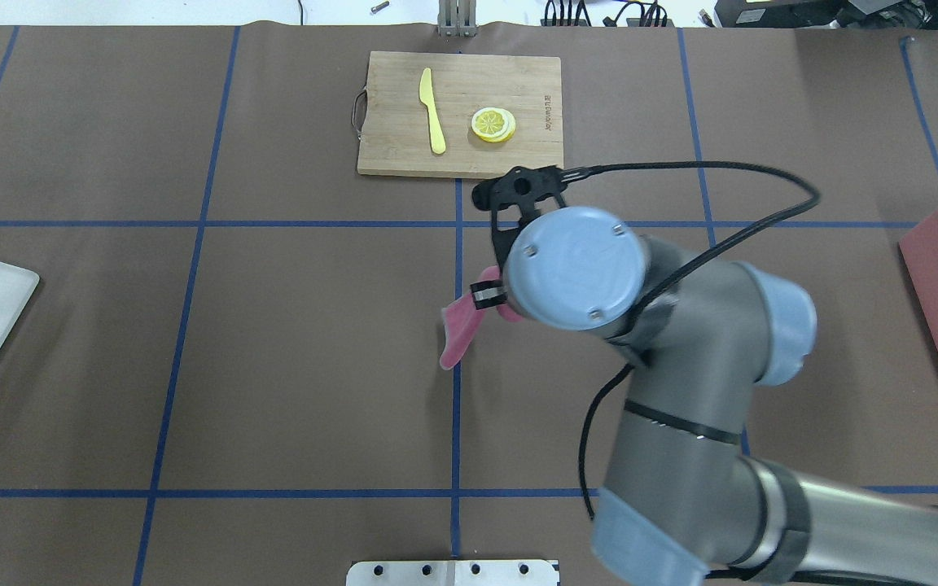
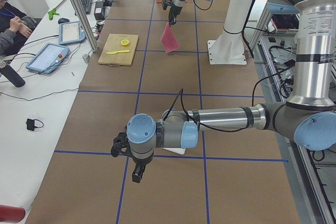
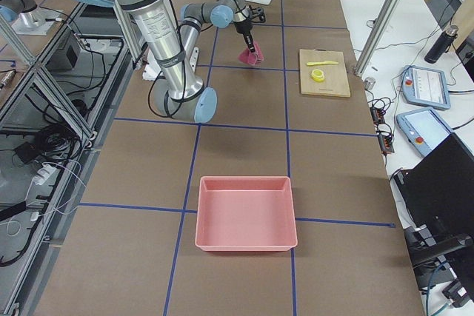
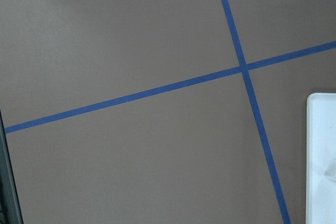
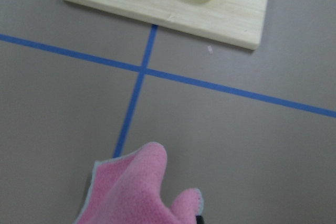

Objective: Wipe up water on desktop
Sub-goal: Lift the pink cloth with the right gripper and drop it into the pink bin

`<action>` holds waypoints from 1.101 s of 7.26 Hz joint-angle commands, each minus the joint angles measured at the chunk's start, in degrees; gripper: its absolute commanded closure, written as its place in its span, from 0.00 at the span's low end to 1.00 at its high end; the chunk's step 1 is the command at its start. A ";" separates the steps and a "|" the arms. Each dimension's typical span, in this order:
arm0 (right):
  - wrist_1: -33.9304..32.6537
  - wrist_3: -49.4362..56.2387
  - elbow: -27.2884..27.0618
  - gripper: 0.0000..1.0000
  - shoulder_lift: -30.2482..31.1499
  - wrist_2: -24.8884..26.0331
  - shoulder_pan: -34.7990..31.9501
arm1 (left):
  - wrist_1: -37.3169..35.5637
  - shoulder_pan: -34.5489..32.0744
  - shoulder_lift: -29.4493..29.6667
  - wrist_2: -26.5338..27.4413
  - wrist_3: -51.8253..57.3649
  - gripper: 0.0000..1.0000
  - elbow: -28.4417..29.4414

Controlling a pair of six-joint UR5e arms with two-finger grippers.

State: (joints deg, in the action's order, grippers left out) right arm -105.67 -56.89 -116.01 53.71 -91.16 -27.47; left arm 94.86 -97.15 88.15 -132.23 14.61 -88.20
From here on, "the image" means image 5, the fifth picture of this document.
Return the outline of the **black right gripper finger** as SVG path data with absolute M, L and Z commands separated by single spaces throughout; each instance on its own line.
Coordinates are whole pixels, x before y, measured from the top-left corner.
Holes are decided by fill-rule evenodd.
M 196 216 L 196 224 L 204 224 L 204 218 L 201 215 Z

